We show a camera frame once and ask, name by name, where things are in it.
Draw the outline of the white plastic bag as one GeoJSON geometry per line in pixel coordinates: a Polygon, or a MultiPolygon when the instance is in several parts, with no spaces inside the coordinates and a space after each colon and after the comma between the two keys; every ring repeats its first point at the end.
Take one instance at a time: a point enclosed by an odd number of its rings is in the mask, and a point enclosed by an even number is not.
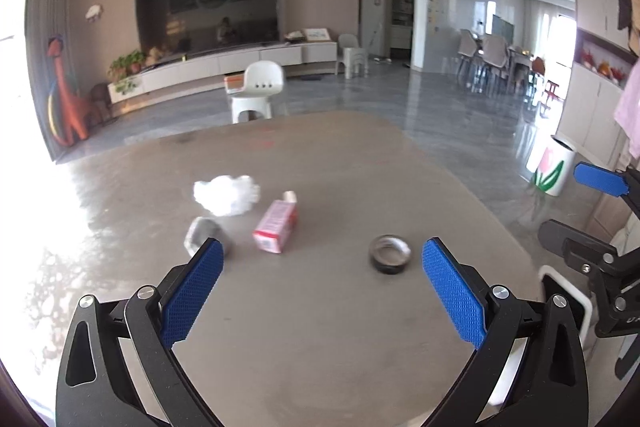
{"type": "Polygon", "coordinates": [[[260,199],[260,187],[250,176],[216,176],[193,185],[195,202],[218,218],[249,212],[260,199]]]}

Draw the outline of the pink carton box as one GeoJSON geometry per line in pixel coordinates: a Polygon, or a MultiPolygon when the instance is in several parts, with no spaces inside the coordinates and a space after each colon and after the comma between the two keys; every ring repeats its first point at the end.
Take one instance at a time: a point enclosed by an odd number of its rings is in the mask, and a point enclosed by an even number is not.
{"type": "Polygon", "coordinates": [[[297,216],[297,195],[286,191],[271,203],[253,231],[256,246],[269,254],[282,254],[296,227],[297,216]]]}

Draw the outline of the tulip pattern round bin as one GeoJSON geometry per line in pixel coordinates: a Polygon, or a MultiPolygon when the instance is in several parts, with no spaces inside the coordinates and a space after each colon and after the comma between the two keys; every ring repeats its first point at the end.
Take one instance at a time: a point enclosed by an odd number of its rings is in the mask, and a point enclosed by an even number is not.
{"type": "Polygon", "coordinates": [[[573,147],[552,135],[533,172],[533,186],[541,193],[559,196],[573,172],[575,156],[573,147]]]}

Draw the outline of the pink hanging clothes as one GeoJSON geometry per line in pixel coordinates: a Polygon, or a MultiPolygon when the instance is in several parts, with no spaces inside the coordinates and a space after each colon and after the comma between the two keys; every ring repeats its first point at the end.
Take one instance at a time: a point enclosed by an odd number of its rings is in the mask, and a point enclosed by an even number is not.
{"type": "Polygon", "coordinates": [[[629,154],[638,159],[640,155],[640,60],[629,73],[625,89],[618,102],[614,119],[629,140],[629,154]]]}

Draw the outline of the black tape roll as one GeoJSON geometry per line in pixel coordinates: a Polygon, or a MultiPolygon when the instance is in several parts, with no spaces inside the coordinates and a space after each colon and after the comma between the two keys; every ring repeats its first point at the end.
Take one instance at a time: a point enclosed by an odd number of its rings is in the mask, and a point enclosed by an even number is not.
{"type": "Polygon", "coordinates": [[[385,234],[373,239],[368,256],[373,269],[386,275],[396,275],[408,267],[412,250],[402,237],[385,234]]]}

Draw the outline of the white side cabinet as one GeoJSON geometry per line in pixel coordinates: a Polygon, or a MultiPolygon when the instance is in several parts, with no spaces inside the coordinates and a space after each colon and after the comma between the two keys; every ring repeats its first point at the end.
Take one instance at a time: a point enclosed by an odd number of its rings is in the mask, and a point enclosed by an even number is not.
{"type": "Polygon", "coordinates": [[[614,110],[635,61],[634,54],[617,44],[578,29],[556,136],[601,167],[616,164],[626,141],[614,110]]]}

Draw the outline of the dining table with chairs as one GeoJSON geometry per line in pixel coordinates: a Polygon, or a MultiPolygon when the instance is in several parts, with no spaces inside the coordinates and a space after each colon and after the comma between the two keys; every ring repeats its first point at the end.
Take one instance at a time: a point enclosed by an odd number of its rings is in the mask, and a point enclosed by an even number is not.
{"type": "Polygon", "coordinates": [[[523,89],[526,102],[544,109],[562,101],[559,85],[547,77],[544,59],[510,46],[502,35],[481,37],[461,29],[457,59],[456,77],[478,92],[503,87],[518,94],[523,89]]]}

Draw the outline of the orange dinosaur toy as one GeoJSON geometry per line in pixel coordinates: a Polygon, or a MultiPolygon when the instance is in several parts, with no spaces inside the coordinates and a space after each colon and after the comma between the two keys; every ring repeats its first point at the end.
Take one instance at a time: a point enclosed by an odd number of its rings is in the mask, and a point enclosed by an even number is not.
{"type": "Polygon", "coordinates": [[[56,143],[62,147],[71,147],[78,140],[85,141],[89,138],[89,119],[100,118],[100,113],[88,98],[75,94],[67,82],[62,59],[63,49],[64,44],[60,36],[49,39],[48,57],[53,61],[55,82],[50,90],[47,111],[50,130],[56,143]],[[58,107],[62,117],[60,127],[54,122],[54,91],[58,91],[58,107]]]}

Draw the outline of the white plastic kid chair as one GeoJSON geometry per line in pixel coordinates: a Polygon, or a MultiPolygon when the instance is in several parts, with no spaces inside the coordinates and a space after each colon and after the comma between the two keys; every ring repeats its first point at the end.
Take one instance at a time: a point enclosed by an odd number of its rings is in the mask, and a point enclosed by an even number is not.
{"type": "Polygon", "coordinates": [[[242,75],[224,77],[233,124],[239,124],[243,113],[271,119],[271,98],[280,94],[284,86],[284,70],[273,61],[258,61],[250,64],[242,75]]]}

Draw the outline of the white framed sign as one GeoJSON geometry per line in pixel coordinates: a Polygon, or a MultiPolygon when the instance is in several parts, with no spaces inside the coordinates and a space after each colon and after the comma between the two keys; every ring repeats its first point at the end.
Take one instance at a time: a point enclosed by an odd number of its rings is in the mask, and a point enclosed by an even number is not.
{"type": "Polygon", "coordinates": [[[304,28],[303,34],[307,42],[331,42],[328,28],[304,28]]]}

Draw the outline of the green potted plant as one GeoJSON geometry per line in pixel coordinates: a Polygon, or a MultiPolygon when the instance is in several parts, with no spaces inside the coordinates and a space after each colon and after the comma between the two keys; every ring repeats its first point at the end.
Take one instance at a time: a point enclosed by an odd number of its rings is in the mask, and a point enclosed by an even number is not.
{"type": "Polygon", "coordinates": [[[128,94],[137,88],[134,77],[142,71],[146,57],[138,49],[121,55],[114,60],[107,71],[107,77],[114,84],[115,92],[118,94],[128,94]]]}

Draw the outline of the white tv cabinet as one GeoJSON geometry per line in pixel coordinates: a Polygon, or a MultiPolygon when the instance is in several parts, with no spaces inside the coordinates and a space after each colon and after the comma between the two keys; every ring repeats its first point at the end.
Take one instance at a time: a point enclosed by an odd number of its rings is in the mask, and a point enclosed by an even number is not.
{"type": "Polygon", "coordinates": [[[241,74],[250,64],[261,60],[305,72],[332,72],[336,59],[337,44],[332,41],[253,46],[152,67],[112,82],[107,89],[114,106],[130,112],[175,98],[222,89],[224,78],[241,74]]]}

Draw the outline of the large black television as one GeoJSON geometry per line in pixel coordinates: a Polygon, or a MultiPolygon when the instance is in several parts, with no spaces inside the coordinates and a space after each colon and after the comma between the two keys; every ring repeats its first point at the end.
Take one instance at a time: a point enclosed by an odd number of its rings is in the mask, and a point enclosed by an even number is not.
{"type": "Polygon", "coordinates": [[[140,50],[164,62],[281,40],[279,0],[134,0],[140,50]]]}

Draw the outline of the grey curtain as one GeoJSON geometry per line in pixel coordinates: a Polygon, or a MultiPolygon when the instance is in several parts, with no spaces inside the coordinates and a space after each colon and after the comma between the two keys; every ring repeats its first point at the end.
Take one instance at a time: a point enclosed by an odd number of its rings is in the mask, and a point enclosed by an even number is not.
{"type": "Polygon", "coordinates": [[[56,81],[53,62],[48,57],[49,39],[64,37],[67,30],[67,0],[26,0],[25,42],[30,90],[44,145],[52,160],[57,160],[64,147],[50,130],[47,101],[56,81]]]}

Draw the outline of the cloud wall decoration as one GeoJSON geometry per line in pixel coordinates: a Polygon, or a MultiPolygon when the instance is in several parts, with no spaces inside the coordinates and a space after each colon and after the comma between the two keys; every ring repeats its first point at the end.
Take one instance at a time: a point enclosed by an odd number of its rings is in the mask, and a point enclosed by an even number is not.
{"type": "Polygon", "coordinates": [[[103,6],[100,4],[91,5],[86,13],[86,21],[89,23],[96,22],[103,13],[103,6]]]}

